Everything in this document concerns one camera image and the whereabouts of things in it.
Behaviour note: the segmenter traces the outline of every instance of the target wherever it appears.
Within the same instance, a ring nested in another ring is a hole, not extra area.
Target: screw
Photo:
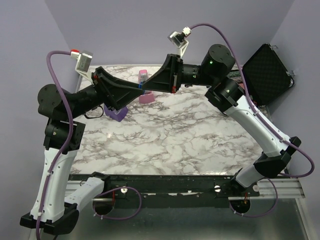
[[[215,185],[214,186],[214,191],[217,192],[217,193],[220,193],[221,192],[221,188],[219,185]]]
[[[252,189],[253,189],[253,191],[255,191],[255,192],[259,192],[260,187],[259,187],[258,185],[253,185]]]

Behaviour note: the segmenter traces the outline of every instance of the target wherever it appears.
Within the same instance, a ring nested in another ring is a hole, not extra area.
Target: pink block
[[[151,91],[144,95],[139,96],[139,103],[140,104],[149,104],[155,101],[154,93]]]

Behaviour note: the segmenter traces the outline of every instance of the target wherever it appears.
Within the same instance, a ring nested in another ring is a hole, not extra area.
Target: robotic arm
[[[240,169],[222,191],[224,197],[243,196],[244,192],[257,181],[267,177],[275,178],[289,163],[296,151],[267,129],[257,114],[249,106],[244,90],[232,79],[227,77],[235,64],[235,59],[227,47],[221,44],[212,45],[205,55],[201,65],[185,64],[181,58],[188,43],[185,36],[188,31],[172,33],[169,38],[179,48],[184,48],[180,54],[168,54],[164,64],[158,72],[142,85],[116,78],[102,67],[96,68],[90,76],[92,85],[76,92],[64,90],[70,105],[72,116],[76,118],[105,104],[108,109],[120,110],[135,98],[143,94],[144,90],[165,93],[176,93],[181,85],[207,86],[205,96],[209,102],[222,113],[235,119],[261,146],[261,157],[253,164]],[[88,68],[92,58],[89,52],[79,53],[71,51],[71,57],[77,59],[76,70],[82,76],[88,77]],[[63,101],[54,84],[44,86],[38,94],[38,112],[48,117],[45,129],[45,163],[40,190],[32,210],[22,216],[20,224],[28,228],[36,227],[36,220],[40,218],[40,228],[52,235],[68,234],[75,227],[79,212],[95,196],[109,190],[109,177],[93,173],[86,183],[70,196],[65,197],[65,189],[72,163],[79,150],[84,133],[85,124],[74,122],[73,134],[68,148],[55,164],[51,172],[51,180],[43,193],[48,169],[54,156],[66,141],[69,132],[68,115]],[[299,146],[301,141],[297,137],[289,137],[277,129],[266,117],[265,121],[273,127],[284,139]],[[42,195],[46,198],[41,203]],[[43,211],[39,213],[39,206],[43,204]]]

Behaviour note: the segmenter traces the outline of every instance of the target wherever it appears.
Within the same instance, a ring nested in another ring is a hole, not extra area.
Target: pink object
[[[155,101],[155,96],[152,91],[149,93],[146,93],[144,95],[139,96],[139,103],[140,104],[149,104],[149,103],[153,103],[154,101]]]
[[[143,84],[148,79],[148,71],[146,69],[139,71],[138,82]],[[146,90],[143,95],[139,96],[140,104],[149,104],[155,101],[155,96],[152,91]]]

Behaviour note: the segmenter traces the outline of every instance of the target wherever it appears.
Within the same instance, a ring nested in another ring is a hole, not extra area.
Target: cable clip
[[[253,116],[257,116],[257,114],[261,113],[261,111],[258,109],[256,112],[253,113]]]

